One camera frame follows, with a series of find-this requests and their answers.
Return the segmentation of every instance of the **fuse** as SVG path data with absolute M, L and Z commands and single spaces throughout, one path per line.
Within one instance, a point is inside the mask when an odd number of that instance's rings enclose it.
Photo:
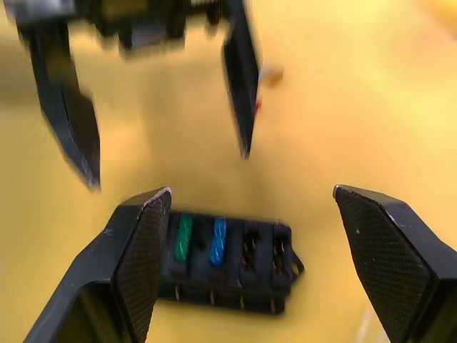
M 178 238 L 174 248 L 174 258 L 177 261 L 185 262 L 189 252 L 189 242 L 192 234 L 192 218 L 182 216 L 179 222 Z
M 224 260 L 226 248 L 227 223 L 224 218 L 217 218 L 214 222 L 214 236 L 209 261 L 214 267 L 220 267 Z

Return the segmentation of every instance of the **blue fuse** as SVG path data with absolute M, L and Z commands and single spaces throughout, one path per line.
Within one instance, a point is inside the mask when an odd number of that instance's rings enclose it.
M 214 237 L 213 245 L 211 245 L 211 253 L 209 261 L 214 267 L 220 267 L 224 260 L 224 252 L 226 248 L 227 223 L 224 218 L 217 218 L 214 222 Z

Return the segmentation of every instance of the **green fuse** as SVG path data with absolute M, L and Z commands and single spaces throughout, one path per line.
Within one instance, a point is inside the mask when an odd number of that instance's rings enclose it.
M 174 258 L 177 261 L 185 262 L 189 251 L 189 242 L 192 234 L 192 218 L 182 216 L 179 222 L 178 238 L 174 247 Z

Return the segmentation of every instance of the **black fuse box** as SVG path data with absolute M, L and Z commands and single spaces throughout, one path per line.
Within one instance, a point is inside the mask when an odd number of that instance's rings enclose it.
M 218 222 L 225 225 L 221 230 Z M 220 235 L 224 239 L 217 242 Z M 291 242 L 291 228 L 278 222 L 172 211 L 159 297 L 281 314 L 291 285 L 305 270 Z M 224 246 L 222 257 L 215 244 Z M 215 257 L 221 258 L 216 266 Z

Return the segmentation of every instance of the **yellow background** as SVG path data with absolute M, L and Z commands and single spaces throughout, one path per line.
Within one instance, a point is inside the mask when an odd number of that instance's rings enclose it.
M 223 34 L 210 40 L 195 28 L 185 50 L 126 63 L 77 29 L 79 81 L 99 120 L 100 194 L 62 158 L 28 54 L 2 16 L 0 342 L 26 336 L 119 202 L 163 185 L 178 207 L 288 222 L 307 273 L 278 319 L 160 302 L 149 342 L 352 342 L 366 298 L 334 184 L 407 201 L 457 249 L 456 7 L 254 1 L 261 55 L 285 75 L 278 88 L 261 89 L 248 161 L 229 111 Z

